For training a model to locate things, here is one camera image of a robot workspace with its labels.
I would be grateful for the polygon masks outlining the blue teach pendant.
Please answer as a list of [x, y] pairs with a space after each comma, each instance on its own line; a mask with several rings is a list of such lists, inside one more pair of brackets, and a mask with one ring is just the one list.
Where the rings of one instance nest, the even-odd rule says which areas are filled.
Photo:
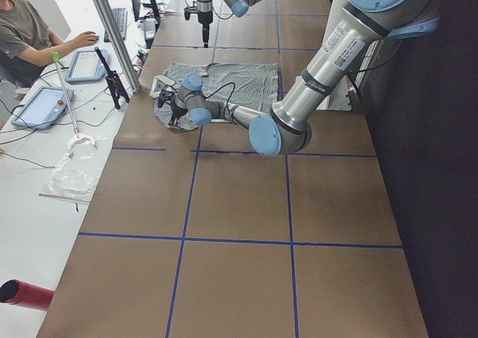
[[105, 76], [106, 69], [95, 50], [77, 50], [65, 80], [69, 84], [87, 84], [99, 82]]
[[42, 86], [18, 114], [12, 115], [11, 124], [34, 130], [49, 129], [66, 109], [66, 97], [62, 88]]

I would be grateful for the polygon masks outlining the black tripod stand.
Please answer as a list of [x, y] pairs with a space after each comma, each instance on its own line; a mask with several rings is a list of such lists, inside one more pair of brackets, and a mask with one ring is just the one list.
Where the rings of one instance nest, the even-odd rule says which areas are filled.
[[129, 95], [123, 86], [119, 75], [117, 74], [116, 71], [111, 70], [108, 62], [106, 61], [102, 51], [98, 48], [94, 48], [95, 53], [97, 54], [98, 58], [100, 59], [103, 67], [105, 68], [106, 71], [106, 76], [105, 79], [108, 84], [108, 89], [110, 90], [111, 97], [114, 102], [114, 107], [119, 110], [121, 108], [120, 106], [120, 97], [123, 97], [127, 103], [129, 103], [130, 98]]

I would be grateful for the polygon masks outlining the green handled reacher grabber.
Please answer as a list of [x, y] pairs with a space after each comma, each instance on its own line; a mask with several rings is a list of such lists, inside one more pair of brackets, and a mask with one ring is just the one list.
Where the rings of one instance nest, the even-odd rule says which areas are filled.
[[70, 116], [70, 119], [72, 121], [72, 128], [73, 128], [73, 131], [74, 131], [72, 141], [75, 143], [75, 142], [78, 142], [80, 140], [80, 131], [79, 131], [79, 128], [78, 128], [77, 121], [76, 121], [76, 119], [74, 117], [74, 114], [72, 112], [72, 105], [71, 105], [68, 89], [66, 88], [65, 81], [64, 81], [64, 78], [63, 78], [62, 73], [61, 73], [60, 55], [56, 51], [53, 51], [51, 53], [51, 58], [52, 58], [53, 64], [55, 65], [56, 72], [58, 74], [58, 79], [60, 81], [60, 86], [61, 86], [61, 88], [63, 90], [63, 94], [65, 96], [66, 106], [67, 106], [67, 109], [69, 111], [69, 116]]

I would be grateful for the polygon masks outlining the white hanger hook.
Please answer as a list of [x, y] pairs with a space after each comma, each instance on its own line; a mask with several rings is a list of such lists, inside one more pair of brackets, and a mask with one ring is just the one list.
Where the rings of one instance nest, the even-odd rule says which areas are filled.
[[68, 156], [73, 157], [74, 148], [77, 145], [86, 145], [86, 144], [92, 145], [94, 148], [98, 148], [95, 137], [85, 133], [74, 134], [73, 137], [67, 143]]

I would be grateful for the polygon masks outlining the clear plastic bag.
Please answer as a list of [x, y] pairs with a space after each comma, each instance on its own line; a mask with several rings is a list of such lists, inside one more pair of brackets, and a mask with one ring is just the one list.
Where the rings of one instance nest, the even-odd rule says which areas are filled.
[[98, 148], [77, 145], [73, 157], [66, 153], [39, 192], [40, 196], [89, 203], [108, 156], [107, 140], [95, 137]]

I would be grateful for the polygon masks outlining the red cylinder tube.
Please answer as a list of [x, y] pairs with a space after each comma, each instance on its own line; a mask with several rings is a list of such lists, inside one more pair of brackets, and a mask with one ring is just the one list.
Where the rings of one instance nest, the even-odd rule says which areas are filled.
[[55, 292], [16, 279], [1, 286], [1, 303], [47, 311]]

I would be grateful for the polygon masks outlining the near blue teach pendant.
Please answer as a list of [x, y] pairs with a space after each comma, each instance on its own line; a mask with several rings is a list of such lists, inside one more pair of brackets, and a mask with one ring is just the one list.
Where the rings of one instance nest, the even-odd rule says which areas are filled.
[[11, 124], [34, 130], [49, 129], [66, 109], [66, 97], [62, 88], [42, 86], [18, 114], [12, 115]]

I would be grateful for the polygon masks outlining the black keyboard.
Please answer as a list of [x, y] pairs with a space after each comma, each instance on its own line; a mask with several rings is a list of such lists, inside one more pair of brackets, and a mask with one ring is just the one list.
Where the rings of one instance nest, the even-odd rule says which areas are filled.
[[126, 7], [111, 8], [111, 14], [121, 38], [126, 38], [128, 11]]

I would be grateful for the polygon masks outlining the seated person grey t-shirt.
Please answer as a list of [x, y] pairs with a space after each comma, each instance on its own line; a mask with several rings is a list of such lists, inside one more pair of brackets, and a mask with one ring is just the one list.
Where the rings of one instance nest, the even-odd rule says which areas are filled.
[[86, 31], [63, 41], [28, 0], [1, 0], [1, 65], [17, 85], [31, 86], [53, 63], [53, 52], [62, 58], [98, 39], [95, 32]]

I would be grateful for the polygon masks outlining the navy white striped polo shirt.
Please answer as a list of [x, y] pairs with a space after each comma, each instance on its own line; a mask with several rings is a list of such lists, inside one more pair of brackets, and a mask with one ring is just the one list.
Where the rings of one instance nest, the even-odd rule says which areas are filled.
[[164, 79], [152, 89], [171, 93], [179, 90], [182, 80], [196, 74], [203, 80], [202, 91], [208, 100], [238, 104], [268, 112], [277, 101], [279, 66], [276, 63], [209, 63], [193, 66], [172, 63], [162, 72]]

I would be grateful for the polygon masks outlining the far blue teach pendant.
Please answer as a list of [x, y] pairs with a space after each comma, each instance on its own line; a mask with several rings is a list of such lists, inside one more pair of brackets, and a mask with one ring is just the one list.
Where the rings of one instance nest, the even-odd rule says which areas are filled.
[[106, 69], [95, 50], [77, 50], [65, 80], [69, 84], [87, 84], [99, 82], [105, 76]]

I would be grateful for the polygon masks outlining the aluminium frame post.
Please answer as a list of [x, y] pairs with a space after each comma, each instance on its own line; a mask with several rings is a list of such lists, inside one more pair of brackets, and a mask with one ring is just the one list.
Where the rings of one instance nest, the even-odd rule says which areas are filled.
[[125, 74], [130, 84], [131, 91], [133, 93], [137, 93], [140, 90], [140, 82], [138, 80], [137, 73], [134, 70], [134, 66], [131, 63], [124, 40], [122, 39], [120, 31], [117, 28], [116, 22], [114, 21], [109, 1], [93, 0], [93, 3], [103, 26], [108, 32], [109, 39], [121, 65], [122, 72]]

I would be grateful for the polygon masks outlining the brown paper table cover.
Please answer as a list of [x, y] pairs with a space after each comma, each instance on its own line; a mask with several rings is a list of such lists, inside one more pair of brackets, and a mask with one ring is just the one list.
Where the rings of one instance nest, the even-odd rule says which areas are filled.
[[136, 94], [40, 337], [425, 337], [367, 122], [318, 111], [299, 154], [171, 131]]

